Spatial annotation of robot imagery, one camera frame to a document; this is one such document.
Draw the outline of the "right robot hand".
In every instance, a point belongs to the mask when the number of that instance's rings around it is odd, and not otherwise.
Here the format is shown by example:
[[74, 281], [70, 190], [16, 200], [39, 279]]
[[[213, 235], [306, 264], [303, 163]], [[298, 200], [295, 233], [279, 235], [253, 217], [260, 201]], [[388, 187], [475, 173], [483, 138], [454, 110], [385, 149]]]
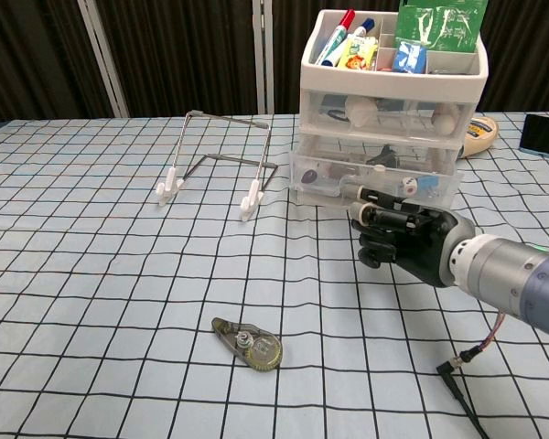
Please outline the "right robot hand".
[[359, 260], [372, 269], [394, 263], [434, 287], [454, 284], [449, 257], [477, 235], [475, 224], [449, 209], [422, 205], [356, 183], [341, 189], [351, 227], [360, 233]]

